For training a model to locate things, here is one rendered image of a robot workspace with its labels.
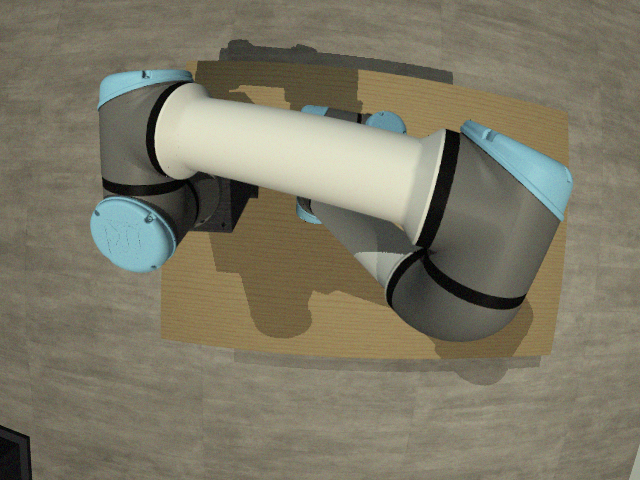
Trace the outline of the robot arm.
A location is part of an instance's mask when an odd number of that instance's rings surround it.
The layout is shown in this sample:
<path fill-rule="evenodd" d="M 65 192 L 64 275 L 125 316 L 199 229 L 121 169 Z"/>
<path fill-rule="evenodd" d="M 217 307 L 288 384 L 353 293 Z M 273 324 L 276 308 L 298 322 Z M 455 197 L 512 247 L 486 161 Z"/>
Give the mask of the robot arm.
<path fill-rule="evenodd" d="M 90 229 L 113 264 L 161 267 L 217 210 L 224 177 L 297 196 L 298 217 L 323 224 L 403 321 L 449 342 L 512 321 L 573 188 L 565 165 L 471 120 L 417 138 L 390 111 L 214 99 L 187 70 L 111 74 L 97 111 Z"/>

